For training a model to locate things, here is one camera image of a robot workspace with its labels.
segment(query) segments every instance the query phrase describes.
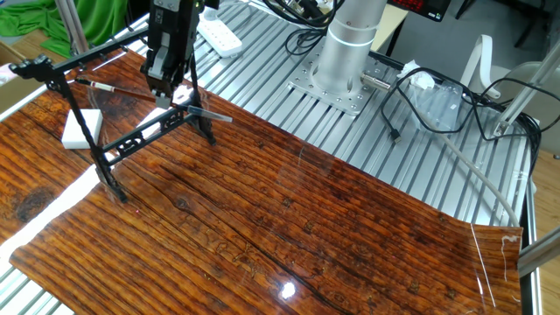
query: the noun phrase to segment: white cylinder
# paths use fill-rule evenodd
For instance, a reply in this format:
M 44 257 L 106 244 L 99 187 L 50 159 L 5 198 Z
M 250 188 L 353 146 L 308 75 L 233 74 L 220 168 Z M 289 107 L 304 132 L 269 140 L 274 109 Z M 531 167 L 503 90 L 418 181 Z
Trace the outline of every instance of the white cylinder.
M 359 88 L 369 47 L 386 0 L 346 0 L 329 25 L 325 46 L 312 69 L 315 84 L 336 95 Z

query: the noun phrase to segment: metal base plate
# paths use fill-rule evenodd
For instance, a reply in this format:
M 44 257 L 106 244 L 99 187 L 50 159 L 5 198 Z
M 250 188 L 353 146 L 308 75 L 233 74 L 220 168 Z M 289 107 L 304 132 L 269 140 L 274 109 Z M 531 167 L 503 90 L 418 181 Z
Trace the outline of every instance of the metal base plate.
M 312 79 L 312 68 L 313 64 L 319 59 L 322 50 L 322 45 L 316 45 L 315 48 L 307 54 L 302 63 L 290 74 L 289 85 L 350 116 L 357 116 L 364 109 L 366 104 L 368 104 L 369 98 L 375 90 L 361 84 L 361 82 L 357 87 L 353 87 L 352 91 L 344 94 L 335 94 L 318 87 Z M 364 71 L 366 74 L 374 77 L 376 74 L 379 74 L 380 77 L 378 79 L 380 79 L 382 77 L 382 70 L 376 66 L 376 64 L 377 62 L 374 59 L 368 58 Z

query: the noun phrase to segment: wooden floor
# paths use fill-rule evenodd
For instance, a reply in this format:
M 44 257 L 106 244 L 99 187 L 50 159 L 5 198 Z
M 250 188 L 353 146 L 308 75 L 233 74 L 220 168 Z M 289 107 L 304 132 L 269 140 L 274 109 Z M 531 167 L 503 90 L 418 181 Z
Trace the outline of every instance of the wooden floor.
M 541 152 L 533 173 L 536 185 L 536 229 L 541 238 L 560 225 L 560 160 Z M 560 257 L 541 267 L 542 313 L 556 315 L 560 309 Z
M 63 57 L 39 46 L 45 40 L 44 36 L 41 31 L 34 31 L 15 43 L 14 47 L 28 58 L 46 53 L 53 60 L 62 61 Z M 560 225 L 560 160 L 543 152 L 536 165 L 533 180 L 537 187 L 537 233 L 538 237 L 542 237 Z M 560 309 L 560 273 L 555 270 L 560 270 L 560 257 L 541 267 L 543 315 L 556 315 Z
M 20 40 L 15 42 L 12 47 L 29 59 L 37 58 L 41 53 L 44 53 L 53 63 L 64 61 L 66 58 L 60 56 L 56 52 L 51 52 L 41 47 L 41 44 L 47 39 L 49 38 L 45 36 L 43 31 L 35 30 L 23 36 Z

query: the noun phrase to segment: wooden board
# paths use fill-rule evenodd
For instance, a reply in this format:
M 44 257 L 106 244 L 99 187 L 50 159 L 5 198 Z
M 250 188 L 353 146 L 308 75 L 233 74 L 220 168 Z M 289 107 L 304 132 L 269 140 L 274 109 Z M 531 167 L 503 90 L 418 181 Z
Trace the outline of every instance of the wooden board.
M 146 93 L 141 62 L 127 53 L 87 75 Z M 74 89 L 87 105 L 87 90 Z M 104 142 L 153 107 L 90 96 Z M 32 192 L 58 196 L 75 180 L 50 210 L 85 196 L 10 262 L 77 313 L 521 312 L 520 228 L 455 220 L 216 95 L 203 99 L 234 118 L 214 124 L 218 145 L 182 126 L 125 159 L 114 170 L 124 205 L 100 185 L 89 191 L 86 151 L 57 144 L 67 107 L 56 94 L 3 122 L 20 134 L 0 136 L 12 195 L 34 213 Z M 21 204 L 4 202 L 12 230 Z
M 536 185 L 535 218 L 539 238 L 560 226 L 560 161 L 541 151 L 533 172 Z M 541 268 L 542 314 L 556 315 L 560 309 L 560 256 Z

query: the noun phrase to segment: white block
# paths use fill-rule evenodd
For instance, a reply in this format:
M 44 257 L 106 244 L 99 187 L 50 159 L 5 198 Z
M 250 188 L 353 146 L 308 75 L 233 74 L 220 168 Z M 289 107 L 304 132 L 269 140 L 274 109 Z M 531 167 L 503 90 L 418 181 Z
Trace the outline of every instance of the white block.
M 81 109 L 80 111 L 86 120 L 86 125 L 89 128 L 91 136 L 97 144 L 99 132 L 102 129 L 102 112 L 99 109 Z M 66 127 L 64 127 L 64 133 L 62 134 L 62 145 L 64 145 L 65 149 L 69 150 L 89 149 L 86 137 L 81 132 L 81 127 L 72 110 L 69 111 L 68 118 L 66 119 Z
M 242 42 L 215 14 L 214 9 L 205 8 L 197 29 L 222 58 L 231 57 L 242 50 Z

